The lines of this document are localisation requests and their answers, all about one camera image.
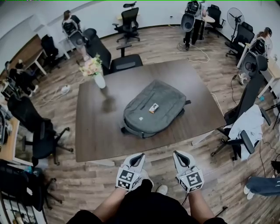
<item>white vase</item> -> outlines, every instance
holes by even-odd
[[[97,75],[94,75],[94,80],[99,88],[103,89],[106,87],[105,79],[101,73],[97,73]]]

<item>blue jeans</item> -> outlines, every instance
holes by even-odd
[[[280,178],[251,177],[246,187],[254,194],[280,195]]]

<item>hand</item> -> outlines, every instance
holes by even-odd
[[[116,187],[124,188],[128,191],[136,189],[143,178],[141,171],[144,162],[144,153],[137,153],[127,157],[119,168],[116,178]]]
[[[178,174],[178,183],[189,193],[202,188],[204,184],[202,171],[196,166],[192,155],[183,151],[174,151],[173,158]]]

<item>small box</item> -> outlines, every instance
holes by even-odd
[[[154,105],[151,106],[151,108],[149,109],[149,111],[153,114],[156,112],[156,110],[159,108],[159,105],[157,105],[156,103],[154,103]]]

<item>gray backpack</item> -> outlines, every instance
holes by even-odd
[[[142,138],[151,137],[182,115],[188,103],[190,101],[186,101],[186,96],[179,90],[154,80],[126,106],[121,131]]]

